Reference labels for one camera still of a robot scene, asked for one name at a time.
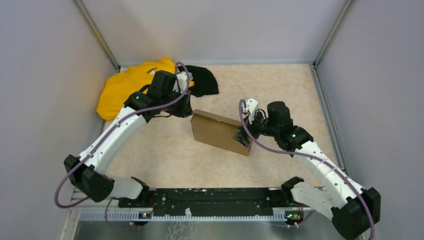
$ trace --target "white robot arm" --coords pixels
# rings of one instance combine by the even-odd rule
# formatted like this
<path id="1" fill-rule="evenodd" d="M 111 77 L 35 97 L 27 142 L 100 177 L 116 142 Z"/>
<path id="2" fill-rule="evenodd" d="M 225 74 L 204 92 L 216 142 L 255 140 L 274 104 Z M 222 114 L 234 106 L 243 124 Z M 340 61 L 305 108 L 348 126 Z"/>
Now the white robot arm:
<path id="1" fill-rule="evenodd" d="M 189 91 L 175 104 L 136 114 L 138 110 L 163 106 L 181 96 L 187 88 L 187 80 L 192 78 L 190 75 L 156 72 L 152 83 L 128 98 L 112 124 L 91 146 L 78 157 L 69 155 L 65 159 L 68 173 L 80 164 L 69 176 L 71 183 L 94 202 L 108 197 L 136 199 L 143 190 L 148 191 L 149 187 L 139 179 L 107 175 L 106 171 L 122 146 L 161 111 L 180 118 L 192 115 Z"/>
<path id="2" fill-rule="evenodd" d="M 248 137 L 255 140 L 259 135 L 274 137 L 278 146 L 287 152 L 256 143 L 272 152 L 291 154 L 326 189 L 319 190 L 303 179 L 294 177 L 281 186 L 288 198 L 326 216 L 346 239 L 354 239 L 368 229 L 369 218 L 372 218 L 373 223 L 380 220 L 380 194 L 373 187 L 366 190 L 349 178 L 323 153 L 305 129 L 293 125 L 289 108 L 284 102 L 268 104 L 268 117 L 258 108 L 258 101 L 255 99 L 245 98 L 244 104 L 240 109 L 240 117 L 242 113 L 246 117 L 234 139 L 248 147 Z"/>

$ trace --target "cardboard box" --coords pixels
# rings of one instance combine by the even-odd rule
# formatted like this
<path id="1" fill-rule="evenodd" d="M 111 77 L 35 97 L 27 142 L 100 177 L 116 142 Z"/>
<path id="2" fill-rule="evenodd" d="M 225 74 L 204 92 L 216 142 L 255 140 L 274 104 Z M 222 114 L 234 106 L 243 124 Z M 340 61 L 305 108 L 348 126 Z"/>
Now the cardboard box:
<path id="1" fill-rule="evenodd" d="M 248 156 L 250 146 L 245 147 L 233 139 L 242 123 L 228 117 L 196 109 L 191 118 L 194 140 Z"/>

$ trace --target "yellow cloth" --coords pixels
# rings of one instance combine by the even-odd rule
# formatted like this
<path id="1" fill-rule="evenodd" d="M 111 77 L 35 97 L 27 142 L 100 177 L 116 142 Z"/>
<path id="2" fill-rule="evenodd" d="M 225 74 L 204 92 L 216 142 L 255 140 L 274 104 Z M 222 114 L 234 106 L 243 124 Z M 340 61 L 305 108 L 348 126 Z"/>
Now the yellow cloth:
<path id="1" fill-rule="evenodd" d="M 128 97 L 144 85 L 151 84 L 155 72 L 159 70 L 174 73 L 175 64 L 165 57 L 158 62 L 146 61 L 138 66 L 130 66 L 127 72 L 109 77 L 98 100 L 98 115 L 104 120 L 116 118 Z"/>

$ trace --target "white wall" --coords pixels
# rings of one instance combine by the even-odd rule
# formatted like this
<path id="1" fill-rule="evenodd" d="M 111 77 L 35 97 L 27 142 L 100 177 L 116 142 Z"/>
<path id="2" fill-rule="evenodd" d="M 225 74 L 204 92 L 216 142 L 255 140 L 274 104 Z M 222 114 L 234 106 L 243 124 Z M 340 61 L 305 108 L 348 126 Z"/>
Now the white wall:
<path id="1" fill-rule="evenodd" d="M 319 67 L 383 240 L 424 239 L 424 1 L 358 0 Z"/>
<path id="2" fill-rule="evenodd" d="M 313 61 L 345 0 L 84 0 L 116 60 Z"/>
<path id="3" fill-rule="evenodd" d="M 0 1 L 0 239 L 57 239 L 63 160 L 99 133 L 113 69 L 71 0 Z M 70 200 L 70 184 L 61 201 Z"/>

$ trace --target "black cloth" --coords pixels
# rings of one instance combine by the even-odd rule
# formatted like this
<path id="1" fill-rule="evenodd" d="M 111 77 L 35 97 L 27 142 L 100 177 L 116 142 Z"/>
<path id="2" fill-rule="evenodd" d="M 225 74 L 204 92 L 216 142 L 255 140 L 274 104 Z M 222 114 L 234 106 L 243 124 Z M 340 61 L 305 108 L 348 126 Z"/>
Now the black cloth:
<path id="1" fill-rule="evenodd" d="M 193 75 L 194 86 L 189 88 L 191 95 L 201 97 L 203 95 L 215 95 L 220 93 L 215 76 L 207 68 L 192 65 L 187 65 L 185 67 Z M 179 66 L 178 70 L 182 72 L 184 68 Z"/>

